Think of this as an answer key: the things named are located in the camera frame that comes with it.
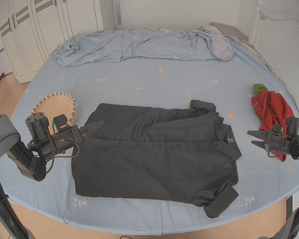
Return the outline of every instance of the wardrobe door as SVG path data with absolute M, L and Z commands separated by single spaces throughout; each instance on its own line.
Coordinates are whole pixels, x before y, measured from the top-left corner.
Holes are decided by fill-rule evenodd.
M 0 1 L 0 29 L 1 36 L 4 43 L 6 53 L 12 64 L 13 71 L 16 77 L 26 76 L 28 73 L 27 65 L 24 62 L 20 47 L 17 46 L 18 43 L 15 41 L 12 32 L 12 19 L 9 15 L 9 4 L 8 0 Z
M 27 0 L 11 0 L 11 18 L 21 50 L 32 73 L 37 72 L 44 64 L 43 49 L 39 38 L 34 35 Z
M 68 39 L 67 31 L 61 6 L 57 5 L 57 0 L 35 0 L 31 1 L 33 15 L 37 16 L 36 27 L 40 30 L 40 40 L 44 42 L 47 56 L 63 41 Z
M 98 31 L 99 0 L 60 0 L 60 2 L 70 37 L 71 35 L 90 34 Z

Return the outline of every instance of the bed headboard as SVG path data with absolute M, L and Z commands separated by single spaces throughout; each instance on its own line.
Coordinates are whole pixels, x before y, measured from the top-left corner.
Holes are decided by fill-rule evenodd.
M 258 0 L 249 42 L 299 105 L 299 1 Z

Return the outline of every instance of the red garment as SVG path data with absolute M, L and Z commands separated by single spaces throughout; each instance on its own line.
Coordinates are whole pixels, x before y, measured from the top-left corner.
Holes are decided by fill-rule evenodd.
M 286 118 L 294 117 L 291 107 L 282 95 L 273 91 L 262 90 L 257 96 L 252 97 L 251 103 L 257 115 L 262 119 L 260 130 L 272 129 L 273 124 L 281 124 L 285 132 Z M 286 155 L 279 156 L 279 159 L 284 161 Z

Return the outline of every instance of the wicker basket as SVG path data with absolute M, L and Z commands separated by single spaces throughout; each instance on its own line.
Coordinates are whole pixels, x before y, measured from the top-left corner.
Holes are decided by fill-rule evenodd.
M 49 120 L 49 132 L 53 134 L 52 120 L 65 114 L 68 124 L 72 126 L 77 116 L 76 101 L 68 93 L 56 92 L 43 98 L 31 111 L 31 114 L 43 112 Z

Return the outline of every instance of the bed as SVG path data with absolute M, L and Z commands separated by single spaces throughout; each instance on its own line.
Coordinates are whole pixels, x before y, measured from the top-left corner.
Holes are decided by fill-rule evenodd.
M 285 74 L 277 74 L 275 70 L 279 69 L 280 62 L 273 63 L 274 58 L 265 50 L 264 41 L 271 38 L 265 38 L 263 32 L 268 32 L 266 28 L 271 28 L 271 25 L 265 25 L 269 17 L 267 12 L 262 13 L 260 5 L 259 2 L 254 20 L 257 30 L 250 38 L 252 45 L 259 48 L 259 56 L 245 43 L 228 37 L 234 52 L 229 61 L 138 57 L 71 67 L 62 66 L 50 57 L 28 86 L 12 117 L 26 143 L 31 137 L 25 118 L 40 98 L 54 92 L 67 92 L 75 98 L 75 123 L 78 126 L 84 125 L 103 102 L 167 109 L 188 108 L 191 99 L 212 102 L 219 115 L 224 117 L 224 123 L 232 125 L 242 153 L 236 161 L 239 182 L 234 186 L 239 197 L 218 218 L 208 218 L 203 208 L 172 201 L 78 196 L 69 159 L 55 160 L 46 179 L 35 182 L 22 176 L 15 164 L 3 156 L 0 181 L 10 201 L 79 228 L 129 235 L 161 235 L 229 223 L 256 213 L 294 192 L 299 187 L 299 161 L 291 157 L 287 157 L 285 162 L 268 158 L 265 151 L 250 143 L 253 138 L 247 135 L 248 130 L 260 127 L 260 121 L 252 111 L 253 84 L 264 84 L 270 91 L 282 94 L 294 115 L 299 117 L 296 88 L 290 87 L 287 79 L 284 82 Z M 281 21 L 285 19 L 275 20 L 273 24 Z M 72 149 L 69 149 L 66 155 L 71 153 Z

